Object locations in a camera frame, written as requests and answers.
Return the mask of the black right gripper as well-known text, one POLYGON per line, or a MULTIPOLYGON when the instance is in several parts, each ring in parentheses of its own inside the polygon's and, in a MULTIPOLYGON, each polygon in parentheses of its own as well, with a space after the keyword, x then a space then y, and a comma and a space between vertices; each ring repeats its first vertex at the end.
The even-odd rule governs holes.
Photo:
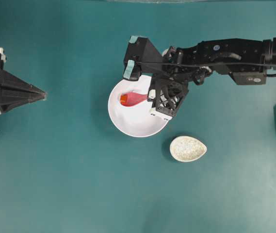
POLYGON ((196 66, 199 63, 197 46, 186 49, 170 47, 162 56, 165 73, 152 74, 147 100, 152 102, 151 115, 171 120, 189 92, 188 83, 202 85, 211 75, 211 69, 196 66))

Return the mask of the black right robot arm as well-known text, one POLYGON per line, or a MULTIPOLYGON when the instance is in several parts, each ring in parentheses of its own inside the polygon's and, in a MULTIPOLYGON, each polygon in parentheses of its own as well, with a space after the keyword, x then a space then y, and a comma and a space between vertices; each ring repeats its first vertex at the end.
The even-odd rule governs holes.
POLYGON ((224 39, 203 41, 191 48, 170 47, 164 55, 163 73, 153 74, 151 80, 150 114, 171 120, 189 92, 189 83, 202 85, 214 72, 228 75, 237 85, 261 85, 270 77, 269 69, 276 70, 276 38, 224 39))

